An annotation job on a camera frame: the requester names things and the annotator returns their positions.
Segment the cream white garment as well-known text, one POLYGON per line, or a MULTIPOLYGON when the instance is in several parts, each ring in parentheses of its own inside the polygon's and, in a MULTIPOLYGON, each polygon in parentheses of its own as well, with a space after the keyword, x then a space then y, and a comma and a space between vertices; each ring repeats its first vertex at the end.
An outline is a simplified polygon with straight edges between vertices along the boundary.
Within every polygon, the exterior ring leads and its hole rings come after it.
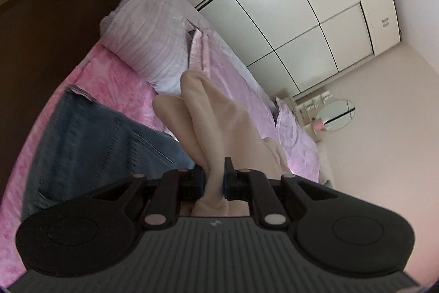
POLYGON ((229 202, 223 194, 225 159, 236 169, 255 169, 267 178, 289 172, 285 151, 274 138, 262 138, 249 113, 228 98, 199 70, 181 77, 181 94, 160 94, 153 100, 159 120, 177 138, 187 155, 205 170, 203 196, 184 205, 190 216, 247 216, 247 203, 229 202))

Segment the stack of folded blue clothes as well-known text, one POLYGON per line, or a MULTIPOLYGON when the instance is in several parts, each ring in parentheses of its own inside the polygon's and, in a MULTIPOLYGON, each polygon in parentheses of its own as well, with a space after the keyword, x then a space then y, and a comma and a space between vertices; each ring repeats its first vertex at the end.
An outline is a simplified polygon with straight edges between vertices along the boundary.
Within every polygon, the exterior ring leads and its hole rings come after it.
POLYGON ((159 179, 172 169, 193 167, 169 134, 133 121, 70 85, 36 148, 22 218, 135 174, 159 179))

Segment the pink pillow near headboard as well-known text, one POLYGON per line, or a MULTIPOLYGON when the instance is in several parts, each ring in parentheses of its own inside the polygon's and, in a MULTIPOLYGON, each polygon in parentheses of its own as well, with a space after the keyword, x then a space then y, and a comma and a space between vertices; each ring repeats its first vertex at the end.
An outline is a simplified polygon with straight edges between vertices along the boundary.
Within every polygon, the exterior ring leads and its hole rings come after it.
POLYGON ((293 112, 280 98, 276 98, 278 141, 286 154, 290 171, 312 182, 319 181, 319 153, 315 141, 299 125, 293 112))

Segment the white padded headboard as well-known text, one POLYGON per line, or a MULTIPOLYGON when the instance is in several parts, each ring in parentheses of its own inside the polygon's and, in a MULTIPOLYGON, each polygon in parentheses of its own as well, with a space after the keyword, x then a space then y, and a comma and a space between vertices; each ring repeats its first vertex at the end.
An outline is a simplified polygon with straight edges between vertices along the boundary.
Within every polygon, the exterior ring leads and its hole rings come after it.
POLYGON ((323 141, 319 141, 316 146, 319 154, 319 184, 334 189, 335 180, 333 169, 327 156, 327 147, 323 141))

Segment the white bedside dresser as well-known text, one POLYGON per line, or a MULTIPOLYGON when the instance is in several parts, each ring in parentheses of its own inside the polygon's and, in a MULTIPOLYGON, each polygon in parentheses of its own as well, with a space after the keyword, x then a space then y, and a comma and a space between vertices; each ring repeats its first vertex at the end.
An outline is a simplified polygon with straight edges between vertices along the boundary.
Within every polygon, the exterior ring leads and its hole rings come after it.
POLYGON ((330 119, 330 115, 321 114, 325 108, 336 101, 329 91, 321 91, 317 95, 299 100, 291 99, 292 112, 296 116, 296 120, 302 126, 309 126, 313 121, 321 118, 323 121, 330 119))

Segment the pink cup on dresser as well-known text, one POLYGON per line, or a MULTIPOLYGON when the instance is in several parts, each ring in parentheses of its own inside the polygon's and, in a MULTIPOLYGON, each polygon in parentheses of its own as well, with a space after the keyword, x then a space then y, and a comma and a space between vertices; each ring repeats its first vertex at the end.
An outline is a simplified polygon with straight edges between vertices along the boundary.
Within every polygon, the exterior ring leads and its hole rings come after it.
POLYGON ((314 132, 322 132, 326 130, 325 123, 321 118, 315 119, 312 122, 312 127, 314 132))

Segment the oval vanity mirror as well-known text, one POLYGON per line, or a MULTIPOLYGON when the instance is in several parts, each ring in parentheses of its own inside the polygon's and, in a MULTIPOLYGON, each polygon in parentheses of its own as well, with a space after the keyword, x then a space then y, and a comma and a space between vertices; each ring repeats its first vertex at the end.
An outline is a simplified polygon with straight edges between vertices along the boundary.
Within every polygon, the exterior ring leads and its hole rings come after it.
POLYGON ((348 100, 337 100, 327 104, 317 114, 315 120, 326 132, 345 128, 355 117, 356 107, 348 100))

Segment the pink floral bed blanket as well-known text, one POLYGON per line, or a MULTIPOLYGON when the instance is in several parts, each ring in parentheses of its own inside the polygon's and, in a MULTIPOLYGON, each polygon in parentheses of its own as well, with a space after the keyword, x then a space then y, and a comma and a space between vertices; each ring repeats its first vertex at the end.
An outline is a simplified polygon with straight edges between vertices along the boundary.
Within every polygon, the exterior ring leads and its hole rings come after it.
POLYGON ((160 178, 192 160, 154 113, 156 92, 96 44, 53 93, 15 163, 1 203, 1 284, 24 273, 22 220, 134 174, 160 178))

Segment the pink pillow far side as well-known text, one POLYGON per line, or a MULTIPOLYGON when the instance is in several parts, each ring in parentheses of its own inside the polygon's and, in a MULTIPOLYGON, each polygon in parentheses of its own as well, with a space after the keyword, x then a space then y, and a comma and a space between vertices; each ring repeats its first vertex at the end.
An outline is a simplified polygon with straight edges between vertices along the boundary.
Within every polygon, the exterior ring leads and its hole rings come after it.
POLYGON ((187 0, 122 0, 100 22, 100 40, 159 94, 179 94, 193 32, 206 31, 270 110, 275 104, 253 75, 187 0))

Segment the white wardrobe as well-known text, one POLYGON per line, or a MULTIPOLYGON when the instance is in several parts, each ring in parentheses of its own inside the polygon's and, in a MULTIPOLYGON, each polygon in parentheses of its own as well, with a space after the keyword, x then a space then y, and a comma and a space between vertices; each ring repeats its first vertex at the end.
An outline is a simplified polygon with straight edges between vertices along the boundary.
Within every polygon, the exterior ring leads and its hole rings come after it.
POLYGON ((271 96, 299 97, 400 41, 394 0, 188 0, 271 96))

